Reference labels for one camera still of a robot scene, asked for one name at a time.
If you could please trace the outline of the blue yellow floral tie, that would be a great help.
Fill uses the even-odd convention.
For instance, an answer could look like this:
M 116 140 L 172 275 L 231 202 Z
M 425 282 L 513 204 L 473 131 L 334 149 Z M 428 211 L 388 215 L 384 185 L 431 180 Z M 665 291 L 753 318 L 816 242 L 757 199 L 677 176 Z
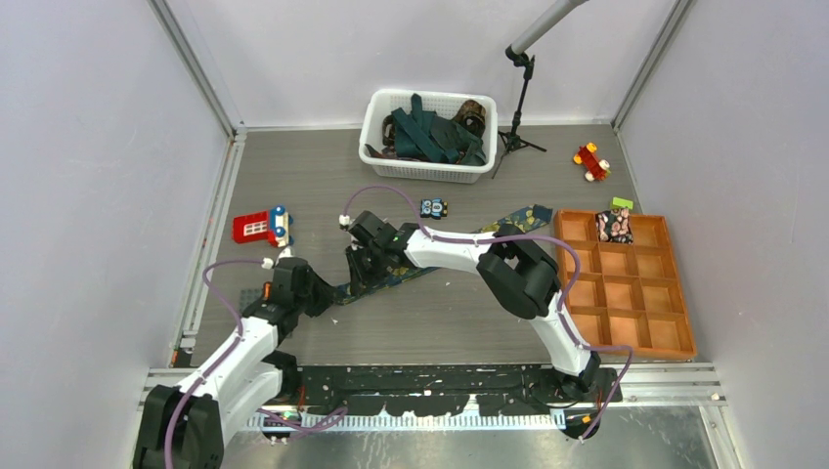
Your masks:
M 504 225 L 514 225 L 520 228 L 524 233 L 529 233 L 548 225 L 552 221 L 553 213 L 554 211 L 550 207 L 533 204 L 522 207 L 489 225 L 473 231 L 473 233 L 475 235 L 482 233 L 494 233 Z M 349 262 L 349 269 L 351 276 L 349 282 L 336 286 L 338 291 L 336 304 L 340 306 L 351 304 L 384 289 L 400 285 L 409 280 L 422 277 L 436 271 L 436 268 L 391 269 L 382 271 L 384 277 L 378 279 L 373 284 L 358 286 L 356 283 L 357 274 L 354 273 L 352 262 Z

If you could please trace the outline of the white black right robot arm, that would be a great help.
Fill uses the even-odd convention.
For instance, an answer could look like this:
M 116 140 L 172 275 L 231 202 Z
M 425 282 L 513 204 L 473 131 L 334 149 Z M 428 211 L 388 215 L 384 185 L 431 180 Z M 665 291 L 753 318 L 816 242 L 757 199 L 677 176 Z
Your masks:
M 582 401 L 597 386 L 598 354 L 567 311 L 558 265 L 536 239 L 513 224 L 495 232 L 460 234 L 417 224 L 399 228 L 370 211 L 339 218 L 352 238 L 347 249 L 354 291 L 375 286 L 394 269 L 447 269 L 480 277 L 498 303 L 535 329 L 557 374 L 561 394 Z

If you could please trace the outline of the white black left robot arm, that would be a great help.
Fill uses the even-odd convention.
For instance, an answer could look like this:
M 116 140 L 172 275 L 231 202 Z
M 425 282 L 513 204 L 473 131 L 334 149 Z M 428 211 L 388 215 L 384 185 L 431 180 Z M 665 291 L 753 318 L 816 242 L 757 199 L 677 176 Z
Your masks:
M 177 384 L 149 391 L 133 467 L 218 468 L 227 443 L 262 405 L 298 396 L 297 360 L 279 347 L 301 316 L 321 315 L 342 292 L 298 257 L 256 264 L 272 277 L 245 309 L 229 308 L 235 321 L 229 337 Z

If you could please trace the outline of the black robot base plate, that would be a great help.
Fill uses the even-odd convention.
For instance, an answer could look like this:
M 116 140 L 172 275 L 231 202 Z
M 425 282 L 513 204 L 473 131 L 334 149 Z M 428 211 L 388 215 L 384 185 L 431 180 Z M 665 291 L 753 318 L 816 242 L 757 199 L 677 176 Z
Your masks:
M 293 394 L 281 404 L 299 404 L 316 414 L 345 407 L 349 416 L 457 416 L 477 405 L 482 416 L 541 415 L 553 409 L 584 406 L 597 410 L 619 403 L 611 388 L 613 368 L 602 368 L 585 392 L 566 390 L 564 375 L 549 366 L 402 365 L 302 367 L 293 377 Z

